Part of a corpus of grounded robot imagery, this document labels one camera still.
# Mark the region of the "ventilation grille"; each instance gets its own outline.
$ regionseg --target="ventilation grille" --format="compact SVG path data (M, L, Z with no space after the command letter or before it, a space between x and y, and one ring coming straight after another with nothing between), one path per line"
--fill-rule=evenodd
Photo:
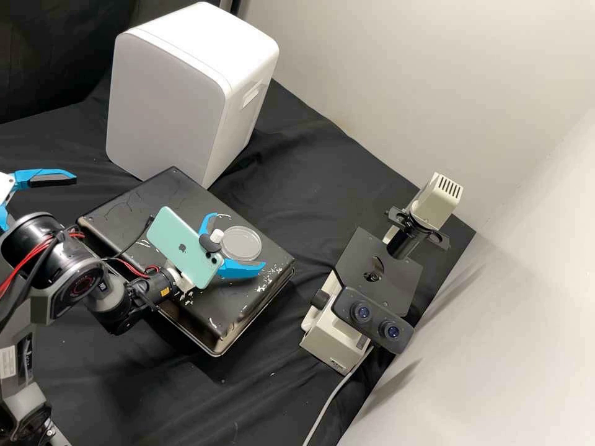
M456 199L459 199L461 193L461 186L454 181L449 180L444 175L440 175L440 178L438 179L438 189L442 189L448 195Z

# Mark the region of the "label sticker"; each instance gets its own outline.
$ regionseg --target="label sticker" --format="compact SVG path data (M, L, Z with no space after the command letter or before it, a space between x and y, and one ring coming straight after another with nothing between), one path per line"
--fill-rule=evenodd
M0 379L17 374L17 356L14 346L0 349Z

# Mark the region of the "blue lens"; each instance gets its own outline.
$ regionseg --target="blue lens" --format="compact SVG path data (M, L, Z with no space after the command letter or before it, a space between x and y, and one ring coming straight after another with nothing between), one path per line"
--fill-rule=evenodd
M358 310L358 316L362 319L367 319L370 316L370 310L367 307L361 307Z
M387 333L387 335L389 335L389 337L396 338L399 335L399 329L397 327L395 327L394 325L391 325L386 330L386 333Z

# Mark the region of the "gray power cable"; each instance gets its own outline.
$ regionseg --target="gray power cable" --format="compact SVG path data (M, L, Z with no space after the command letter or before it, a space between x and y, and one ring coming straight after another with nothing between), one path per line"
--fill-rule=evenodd
M335 396L337 395L337 393L339 392L339 390L341 390L341 387L343 387L345 385L345 383L347 381L349 381L349 379L355 373L355 371L358 369L358 367L360 366L360 364L362 362L364 362L364 360L368 357L368 355L370 354L370 352L372 351L373 348L374 347L370 347L364 353L364 356L362 356L361 359L357 362L357 364L355 364L353 366L353 369L351 370L351 372L349 372L348 374L346 374L345 375L345 378L343 378L341 380L341 382L337 385L337 387L335 387L335 389L333 390L333 392L330 394L329 398L327 399L327 402L324 403L324 406L322 407L322 410L320 411L320 414L318 415L318 418L316 419L316 421L314 421L314 425L310 429L310 432L308 433L308 436L306 437L306 439L302 443L302 446L308 446L308 443L310 442L310 440L312 440L312 437L314 436L314 432L316 432L316 429L318 428L318 425L320 424L320 422L322 420L322 417L324 416L324 414L327 411L328 407L330 406L331 402L333 401L333 399L335 398Z

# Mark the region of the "scratched black box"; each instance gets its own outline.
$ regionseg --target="scratched black box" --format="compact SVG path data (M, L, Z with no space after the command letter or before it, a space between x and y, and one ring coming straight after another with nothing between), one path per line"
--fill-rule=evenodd
M271 302L294 273L294 258L233 209L195 183L180 169L171 167L139 184L78 219L87 234L87 244L99 255L108 256L127 246L150 215L169 206L196 231L205 215L217 218L215 228L247 226L262 241L259 261L267 265L251 279L221 279L215 276L205 290L192 289L186 295L160 304L162 316L212 356L224 354L231 344ZM147 240L146 234L122 258L139 270L163 265L165 257Z

